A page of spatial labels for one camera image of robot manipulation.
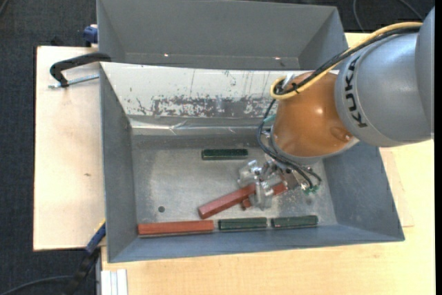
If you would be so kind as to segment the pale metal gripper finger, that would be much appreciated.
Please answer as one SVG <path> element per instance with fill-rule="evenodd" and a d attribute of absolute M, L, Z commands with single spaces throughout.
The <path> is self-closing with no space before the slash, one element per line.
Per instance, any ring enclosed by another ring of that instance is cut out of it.
<path fill-rule="evenodd" d="M 247 165 L 239 170 L 237 183 L 239 185 L 254 184 L 260 177 L 262 168 L 258 165 L 256 160 L 252 160 Z"/>
<path fill-rule="evenodd" d="M 255 183 L 255 194 L 253 195 L 254 206 L 261 210 L 269 209 L 272 204 L 273 189 L 266 181 Z"/>

